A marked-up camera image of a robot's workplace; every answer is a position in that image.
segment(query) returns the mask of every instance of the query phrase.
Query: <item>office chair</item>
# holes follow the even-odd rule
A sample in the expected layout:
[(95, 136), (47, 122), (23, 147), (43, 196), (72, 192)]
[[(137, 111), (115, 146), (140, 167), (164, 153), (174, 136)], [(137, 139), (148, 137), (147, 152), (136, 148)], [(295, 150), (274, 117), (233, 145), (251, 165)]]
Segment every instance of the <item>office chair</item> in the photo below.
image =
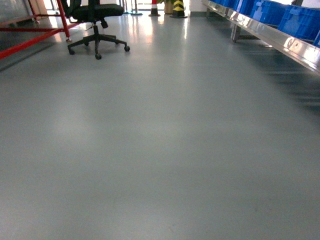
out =
[(68, 5), (67, 0), (61, 0), (65, 16), (67, 18), (74, 18), (77, 23), (92, 23), (94, 34), (84, 37), (80, 41), (76, 41), (68, 45), (68, 50), (71, 55), (75, 54), (75, 51), (71, 48), (84, 44), (89, 45), (89, 42), (94, 41), (95, 58), (101, 59), (101, 55), (98, 53), (99, 42), (101, 40), (113, 42), (115, 44), (124, 44), (124, 50), (130, 51), (130, 47), (125, 41), (117, 39), (114, 35), (99, 34), (97, 22), (101, 21), (101, 25), (104, 29), (108, 27), (105, 17), (121, 16), (124, 13), (124, 9), (117, 4), (100, 4), (100, 0), (88, 0), (88, 5), (81, 6), (81, 0), (70, 0)]

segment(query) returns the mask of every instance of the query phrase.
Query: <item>wall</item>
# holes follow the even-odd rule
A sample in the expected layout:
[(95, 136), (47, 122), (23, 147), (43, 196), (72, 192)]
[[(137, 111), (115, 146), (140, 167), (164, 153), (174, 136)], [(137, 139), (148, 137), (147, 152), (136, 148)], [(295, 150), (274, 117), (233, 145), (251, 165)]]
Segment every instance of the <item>wall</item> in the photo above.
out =
[(31, 15), (27, 0), (0, 0), (0, 22)]
[[(82, 5), (88, 5), (88, 0), (82, 0)], [(100, 4), (117, 4), (117, 0), (100, 0)]]
[(206, 12), (207, 8), (202, 4), (201, 0), (189, 0), (191, 12)]
[(48, 14), (43, 0), (30, 0), (30, 3), (35, 14)]
[(320, 0), (303, 0), (302, 7), (320, 8)]

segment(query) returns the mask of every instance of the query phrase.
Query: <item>chair leg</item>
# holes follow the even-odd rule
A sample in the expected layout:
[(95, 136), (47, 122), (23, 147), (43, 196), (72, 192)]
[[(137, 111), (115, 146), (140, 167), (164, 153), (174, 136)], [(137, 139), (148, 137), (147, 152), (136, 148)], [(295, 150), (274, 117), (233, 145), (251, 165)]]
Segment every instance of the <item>chair leg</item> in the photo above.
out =
[(117, 39), (117, 37), (115, 35), (107, 35), (107, 34), (99, 34), (98, 31), (98, 26), (96, 25), (96, 23), (93, 24), (93, 31), (94, 31), (94, 35), (90, 35), (90, 36), (86, 36), (84, 37), (82, 40), (76, 41), (74, 43), (71, 43), (68, 45), (68, 50), (69, 53), (71, 55), (75, 54), (75, 51), (73, 51), (71, 48), (84, 44), (86, 46), (88, 46), (89, 42), (94, 41), (94, 52), (95, 52), (95, 58), (96, 59), (101, 59), (101, 55), (98, 52), (98, 48), (99, 48), (99, 42), (102, 41), (107, 41), (107, 42), (112, 42), (115, 44), (124, 44), (124, 50), (126, 52), (130, 51), (130, 47), (127, 46), (127, 42), (125, 41), (121, 41), (119, 39)]
[(100, 34), (99, 38), (103, 41), (112, 42), (115, 44), (124, 44), (125, 46), (127, 46), (127, 43), (125, 41), (121, 41), (119, 39), (116, 39), (115, 37), (110, 37), (109, 35)]
[(99, 31), (98, 31), (98, 26), (96, 24), (93, 25), (93, 30), (94, 30), (94, 51), (95, 51), (95, 58), (96, 59), (101, 59), (101, 55), (98, 53), (98, 47), (99, 47), (99, 42), (100, 42), (100, 36), (99, 36)]

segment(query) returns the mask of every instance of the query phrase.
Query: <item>traffic cone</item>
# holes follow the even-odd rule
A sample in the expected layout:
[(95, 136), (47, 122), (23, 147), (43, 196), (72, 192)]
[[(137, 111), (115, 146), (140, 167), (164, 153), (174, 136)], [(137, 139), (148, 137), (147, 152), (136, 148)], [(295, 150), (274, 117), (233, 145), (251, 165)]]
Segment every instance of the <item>traffic cone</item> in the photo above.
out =
[(152, 0), (151, 3), (151, 14), (149, 17), (159, 17), (160, 14), (158, 14), (158, 7), (157, 7), (157, 0)]
[(186, 18), (185, 16), (185, 7), (184, 7), (184, 1), (183, 0), (177, 0), (173, 4), (173, 13), (170, 16), (174, 19), (183, 19)]

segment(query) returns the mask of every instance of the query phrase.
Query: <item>blue plastic bin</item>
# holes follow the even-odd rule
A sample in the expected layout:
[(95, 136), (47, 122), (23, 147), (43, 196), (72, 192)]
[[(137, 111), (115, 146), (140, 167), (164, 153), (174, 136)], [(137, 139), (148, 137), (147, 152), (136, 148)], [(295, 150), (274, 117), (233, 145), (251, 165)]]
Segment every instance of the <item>blue plastic bin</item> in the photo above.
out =
[(236, 0), (220, 0), (220, 5), (225, 6), (227, 8), (233, 8)]
[(315, 37), (315, 40), (313, 42), (313, 45), (317, 46), (318, 48), (320, 48), (320, 30), (318, 32), (318, 35)]
[(264, 24), (278, 26), (289, 5), (269, 0), (256, 0), (250, 18)]
[(236, 0), (233, 9), (243, 15), (250, 16), (255, 0)]
[(320, 30), (320, 10), (289, 5), (278, 30), (302, 40), (314, 40)]

